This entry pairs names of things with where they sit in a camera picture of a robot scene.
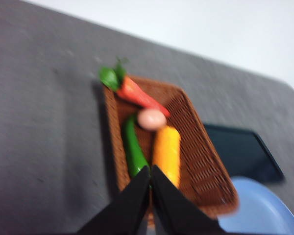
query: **plate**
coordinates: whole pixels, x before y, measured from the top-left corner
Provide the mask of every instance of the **plate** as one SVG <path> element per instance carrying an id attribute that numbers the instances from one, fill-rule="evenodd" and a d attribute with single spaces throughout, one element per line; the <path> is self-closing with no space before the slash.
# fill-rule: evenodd
<path id="1" fill-rule="evenodd" d="M 219 216 L 227 232 L 294 235 L 294 215 L 273 192 L 245 177 L 233 177 L 240 206 L 231 215 Z"/>

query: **gray tablecloth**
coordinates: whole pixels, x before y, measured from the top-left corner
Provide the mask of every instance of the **gray tablecloth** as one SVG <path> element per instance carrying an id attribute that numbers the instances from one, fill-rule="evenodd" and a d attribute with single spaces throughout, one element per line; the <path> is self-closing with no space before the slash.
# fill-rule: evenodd
<path id="1" fill-rule="evenodd" d="M 289 86 L 0 0 L 0 235 L 76 231 L 117 193 L 97 77 L 116 56 L 132 74 L 181 86 L 204 122 L 258 132 L 286 177 L 269 187 L 294 213 Z"/>

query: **wicker basket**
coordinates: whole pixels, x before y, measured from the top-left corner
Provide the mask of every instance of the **wicker basket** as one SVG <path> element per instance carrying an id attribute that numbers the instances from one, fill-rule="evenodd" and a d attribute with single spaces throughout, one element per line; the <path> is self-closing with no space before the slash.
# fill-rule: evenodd
<path id="1" fill-rule="evenodd" d="M 211 218 L 234 211 L 238 196 L 229 175 L 212 145 L 202 122 L 185 92 L 174 85 L 130 76 L 147 94 L 163 104 L 171 113 L 168 125 L 181 135 L 180 191 Z M 104 87 L 117 185 L 123 190 L 130 182 L 121 138 L 121 125 L 141 107 L 120 99 Z M 154 133 L 136 127 L 140 146 L 151 163 Z M 152 210 L 148 217 L 153 224 Z"/>

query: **toy vegetable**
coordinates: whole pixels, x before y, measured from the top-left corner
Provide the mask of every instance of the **toy vegetable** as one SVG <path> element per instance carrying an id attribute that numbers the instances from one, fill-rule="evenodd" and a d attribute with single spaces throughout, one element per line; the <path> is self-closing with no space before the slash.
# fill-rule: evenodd
<path id="1" fill-rule="evenodd" d="M 131 115 L 122 126 L 122 139 L 126 154 L 129 175 L 135 177 L 145 166 L 149 166 L 143 151 L 139 146 L 135 133 L 136 115 Z"/>
<path id="2" fill-rule="evenodd" d="M 121 67 L 120 62 L 117 63 L 115 69 L 102 67 L 99 71 L 100 81 L 115 91 L 120 98 L 145 108 L 160 110 L 166 117 L 170 116 L 170 112 L 165 107 L 146 94 L 125 74 L 126 71 Z"/>
<path id="3" fill-rule="evenodd" d="M 156 133 L 152 164 L 157 165 L 167 178 L 178 188 L 180 183 L 180 140 L 179 132 L 165 126 Z"/>

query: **yellow corn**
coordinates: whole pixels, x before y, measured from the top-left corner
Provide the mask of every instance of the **yellow corn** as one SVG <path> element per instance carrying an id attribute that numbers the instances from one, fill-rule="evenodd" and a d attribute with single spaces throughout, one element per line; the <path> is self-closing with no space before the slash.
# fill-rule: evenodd
<path id="1" fill-rule="evenodd" d="M 179 132 L 170 126 L 157 131 L 152 164 L 157 165 L 177 188 L 180 184 L 180 140 Z"/>

